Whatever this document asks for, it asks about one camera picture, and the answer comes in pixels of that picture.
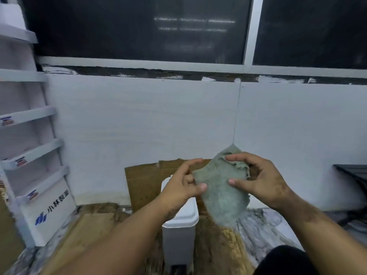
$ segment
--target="window frame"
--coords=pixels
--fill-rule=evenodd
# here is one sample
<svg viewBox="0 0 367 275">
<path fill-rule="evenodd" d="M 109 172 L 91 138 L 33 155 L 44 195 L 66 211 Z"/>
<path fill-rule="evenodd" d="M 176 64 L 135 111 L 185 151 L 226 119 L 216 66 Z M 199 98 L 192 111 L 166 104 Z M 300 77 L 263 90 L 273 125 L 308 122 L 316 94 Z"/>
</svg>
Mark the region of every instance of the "window frame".
<svg viewBox="0 0 367 275">
<path fill-rule="evenodd" d="M 360 69 L 329 69 L 317 67 L 283 67 L 254 65 L 253 59 L 255 54 L 256 40 L 259 30 L 263 1 L 264 0 L 253 0 L 252 2 L 250 11 L 250 23 L 247 31 L 244 59 L 242 64 L 188 63 L 174 61 L 147 61 L 51 56 L 39 56 L 37 60 L 39 64 L 52 66 L 115 67 L 127 69 L 161 69 L 169 71 L 367 78 L 367 70 Z"/>
</svg>

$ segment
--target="green cloth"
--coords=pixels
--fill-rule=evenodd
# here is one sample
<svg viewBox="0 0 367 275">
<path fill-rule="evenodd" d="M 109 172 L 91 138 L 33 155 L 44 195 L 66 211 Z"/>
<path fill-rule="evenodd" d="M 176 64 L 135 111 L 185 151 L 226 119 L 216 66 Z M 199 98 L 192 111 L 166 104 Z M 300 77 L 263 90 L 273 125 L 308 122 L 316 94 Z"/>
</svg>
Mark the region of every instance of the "green cloth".
<svg viewBox="0 0 367 275">
<path fill-rule="evenodd" d="M 192 172 L 196 183 L 206 183 L 202 195 L 208 213 L 220 226 L 232 226 L 250 203 L 248 193 L 228 184 L 229 179 L 247 179 L 249 167 L 244 162 L 227 161 L 228 154 L 240 153 L 234 144 L 218 153 L 204 168 Z"/>
</svg>

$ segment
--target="window glass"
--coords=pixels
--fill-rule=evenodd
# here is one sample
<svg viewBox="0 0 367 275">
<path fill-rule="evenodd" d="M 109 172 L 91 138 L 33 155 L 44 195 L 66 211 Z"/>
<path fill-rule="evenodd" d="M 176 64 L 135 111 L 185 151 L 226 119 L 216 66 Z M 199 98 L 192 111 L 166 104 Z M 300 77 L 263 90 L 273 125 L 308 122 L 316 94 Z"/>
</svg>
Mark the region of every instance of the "window glass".
<svg viewBox="0 0 367 275">
<path fill-rule="evenodd" d="M 36 54 L 242 64 L 251 0 L 22 0 Z"/>
<path fill-rule="evenodd" d="M 367 0 L 264 0 L 254 64 L 367 69 Z"/>
</svg>

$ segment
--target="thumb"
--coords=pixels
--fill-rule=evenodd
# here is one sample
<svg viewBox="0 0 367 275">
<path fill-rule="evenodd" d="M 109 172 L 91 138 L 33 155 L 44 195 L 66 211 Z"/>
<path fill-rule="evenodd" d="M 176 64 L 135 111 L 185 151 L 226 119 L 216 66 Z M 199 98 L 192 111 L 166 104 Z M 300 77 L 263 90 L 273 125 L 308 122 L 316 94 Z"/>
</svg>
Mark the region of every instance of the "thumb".
<svg viewBox="0 0 367 275">
<path fill-rule="evenodd" d="M 255 181 L 254 180 L 244 180 L 244 179 L 230 179 L 228 180 L 228 183 L 231 186 L 245 190 L 246 192 L 252 194 Z"/>
<path fill-rule="evenodd" d="M 208 189 L 208 185 L 206 183 L 200 183 L 199 185 L 189 184 L 187 186 L 187 194 L 189 198 L 199 196 L 204 193 Z"/>
</svg>

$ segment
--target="finger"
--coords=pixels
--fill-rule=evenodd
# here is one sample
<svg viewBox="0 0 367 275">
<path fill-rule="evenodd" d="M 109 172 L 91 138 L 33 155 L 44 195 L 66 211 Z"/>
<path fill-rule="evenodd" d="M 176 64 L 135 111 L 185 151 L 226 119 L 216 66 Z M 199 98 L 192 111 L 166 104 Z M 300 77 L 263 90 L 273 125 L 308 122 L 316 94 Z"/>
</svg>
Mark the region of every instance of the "finger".
<svg viewBox="0 0 367 275">
<path fill-rule="evenodd" d="M 261 165 L 266 159 L 252 153 L 242 152 L 226 155 L 228 161 L 244 161 L 252 165 Z"/>
<path fill-rule="evenodd" d="M 202 158 L 195 158 L 185 161 L 180 167 L 178 167 L 175 175 L 185 175 L 189 171 L 191 165 L 194 165 L 195 163 L 200 163 L 202 161 Z"/>
<path fill-rule="evenodd" d="M 231 186 L 237 187 L 239 189 L 245 190 L 246 192 L 253 194 L 255 181 L 253 180 L 243 180 L 243 179 L 230 179 L 228 183 Z"/>
<path fill-rule="evenodd" d="M 194 176 L 193 175 L 185 175 L 183 180 L 186 181 L 186 183 L 190 184 L 194 182 Z"/>
<path fill-rule="evenodd" d="M 204 193 L 208 189 L 208 185 L 206 183 L 200 183 L 199 185 L 189 184 L 187 186 L 187 195 L 188 199 L 191 197 L 199 196 Z"/>
</svg>

